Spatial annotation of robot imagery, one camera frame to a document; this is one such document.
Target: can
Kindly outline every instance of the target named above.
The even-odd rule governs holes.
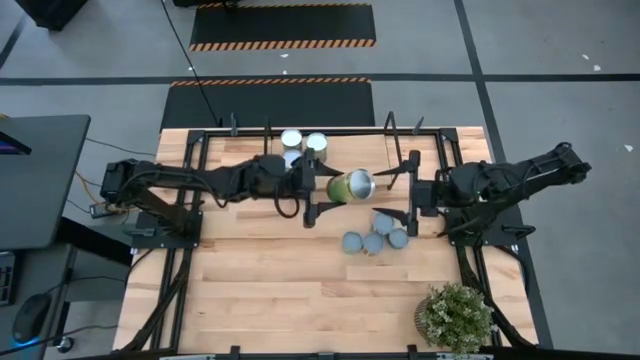
[[[282,148],[287,150],[302,151],[302,133],[296,129],[287,129],[280,135]]]
[[[393,229],[387,236],[389,244],[394,249],[402,249],[409,244],[409,235],[404,229]]]
[[[331,201],[348,203],[354,199],[368,199],[376,190],[375,179],[365,169],[334,176],[327,184],[327,196]]]
[[[349,231],[342,237],[342,250],[349,255],[354,255],[362,251],[362,236]]]
[[[291,163],[293,163],[300,156],[302,156],[302,152],[300,152],[300,150],[290,149],[285,151],[284,154],[282,154],[282,157],[284,158],[285,168],[291,169]]]
[[[384,248],[384,237],[377,232],[370,232],[362,240],[362,247],[365,255],[378,255]]]
[[[393,218],[382,213],[376,213],[373,217],[372,230],[381,235],[388,235],[393,230]]]
[[[326,162],[327,161],[327,147],[329,146],[329,140],[324,134],[313,133],[307,137],[307,149],[313,149],[315,151],[315,158]]]

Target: plant pot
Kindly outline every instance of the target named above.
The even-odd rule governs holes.
[[[416,330],[418,330],[418,333],[420,333],[420,336],[422,336],[425,341],[427,340],[427,330],[425,329],[425,325],[420,321],[420,314],[424,314],[428,304],[429,299],[420,301],[418,306],[416,306],[416,311],[413,313],[413,323],[416,326]]]

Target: computer mouse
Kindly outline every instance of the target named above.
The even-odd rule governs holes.
[[[22,304],[13,320],[13,338],[17,343],[27,343],[40,334],[49,305],[51,297],[48,294],[33,295]]]

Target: black desk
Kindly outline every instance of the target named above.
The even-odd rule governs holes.
[[[62,217],[89,122],[87,115],[0,119],[0,131],[32,149],[30,155],[0,155],[0,250],[15,251],[20,262],[14,304],[0,307],[0,351],[16,347],[11,328],[24,301],[72,278],[76,250],[131,264],[128,246]],[[66,288],[51,292],[40,339],[62,332]],[[45,348],[3,360],[41,358]]]

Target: green can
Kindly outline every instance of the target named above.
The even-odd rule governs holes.
[[[373,176],[365,169],[356,169],[331,178],[327,184],[327,195],[331,201],[348,203],[354,199],[370,198],[375,189]]]

